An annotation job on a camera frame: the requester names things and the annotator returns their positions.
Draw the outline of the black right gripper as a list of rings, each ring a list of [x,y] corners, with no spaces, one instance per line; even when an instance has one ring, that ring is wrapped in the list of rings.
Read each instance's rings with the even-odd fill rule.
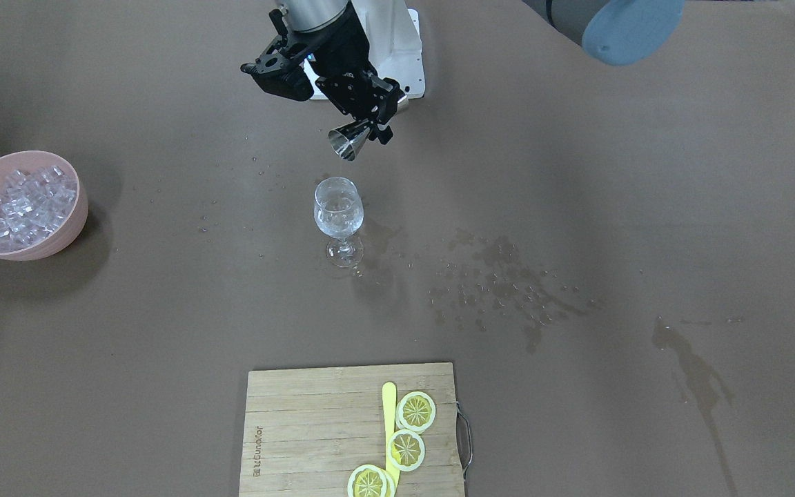
[[[387,145],[404,92],[398,81],[379,78],[369,62],[369,41],[357,14],[340,14],[309,34],[316,42],[311,65],[317,87],[344,115],[370,122],[370,141]]]

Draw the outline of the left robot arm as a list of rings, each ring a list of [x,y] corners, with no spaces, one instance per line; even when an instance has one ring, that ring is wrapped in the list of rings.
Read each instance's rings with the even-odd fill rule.
[[[685,1],[524,1],[534,12],[610,66],[646,59],[679,26]]]

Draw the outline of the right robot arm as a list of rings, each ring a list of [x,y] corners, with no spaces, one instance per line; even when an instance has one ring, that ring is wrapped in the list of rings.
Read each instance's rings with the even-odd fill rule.
[[[370,60],[370,43],[351,1],[284,1],[269,19],[278,37],[258,61],[271,75],[257,79],[264,92],[307,101],[319,91],[344,115],[365,124],[370,141],[388,144],[389,122],[404,97],[400,83],[382,77]]]

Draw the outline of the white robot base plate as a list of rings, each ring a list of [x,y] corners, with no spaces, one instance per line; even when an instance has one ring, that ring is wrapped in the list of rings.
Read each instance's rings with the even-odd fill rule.
[[[404,2],[353,1],[379,78],[400,82],[410,99],[426,93],[419,13]]]

